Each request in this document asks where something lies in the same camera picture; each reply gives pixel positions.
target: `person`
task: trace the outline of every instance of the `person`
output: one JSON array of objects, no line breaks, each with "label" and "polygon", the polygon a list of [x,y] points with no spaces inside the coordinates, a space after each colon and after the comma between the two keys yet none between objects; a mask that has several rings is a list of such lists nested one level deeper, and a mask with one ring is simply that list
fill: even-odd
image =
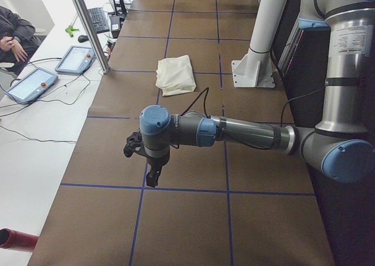
[{"label": "person", "polygon": [[0,6],[0,62],[14,63],[7,68],[17,75],[41,44],[33,25],[8,8]]}]

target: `red cylinder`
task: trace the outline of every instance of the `red cylinder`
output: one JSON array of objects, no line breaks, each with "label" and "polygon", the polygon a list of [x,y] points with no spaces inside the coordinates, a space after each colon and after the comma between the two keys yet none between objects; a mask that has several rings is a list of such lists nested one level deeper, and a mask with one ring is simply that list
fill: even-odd
[{"label": "red cylinder", "polygon": [[18,232],[11,229],[0,230],[0,248],[27,251],[32,253],[38,241],[38,236]]}]

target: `folded towel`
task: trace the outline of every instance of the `folded towel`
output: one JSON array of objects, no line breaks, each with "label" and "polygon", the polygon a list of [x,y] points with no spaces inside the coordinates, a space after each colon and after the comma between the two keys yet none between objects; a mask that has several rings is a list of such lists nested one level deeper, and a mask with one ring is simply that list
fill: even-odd
[{"label": "folded towel", "polygon": [[189,56],[160,60],[156,86],[163,90],[163,96],[193,92],[196,85]]}]

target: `hand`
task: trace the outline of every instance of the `hand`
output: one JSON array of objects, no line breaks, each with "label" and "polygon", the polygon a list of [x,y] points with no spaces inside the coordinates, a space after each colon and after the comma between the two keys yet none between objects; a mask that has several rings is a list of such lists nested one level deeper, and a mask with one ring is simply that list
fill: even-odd
[{"label": "hand", "polygon": [[12,51],[14,57],[16,57],[17,62],[25,62],[28,58],[28,54],[26,53],[26,51],[24,51],[22,45],[17,40],[13,40],[13,44],[14,46],[12,47]]},{"label": "hand", "polygon": [[16,42],[16,41],[17,40],[12,40],[12,38],[10,36],[4,36],[0,40],[1,50],[4,51],[4,52],[10,51],[14,47],[14,42]]}]

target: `printed label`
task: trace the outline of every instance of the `printed label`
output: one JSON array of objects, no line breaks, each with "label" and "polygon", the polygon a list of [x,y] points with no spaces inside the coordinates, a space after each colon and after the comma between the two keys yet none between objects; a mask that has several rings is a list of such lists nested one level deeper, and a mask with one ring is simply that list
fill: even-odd
[{"label": "printed label", "polygon": [[370,56],[373,26],[354,26],[330,33],[329,57],[347,54]]}]

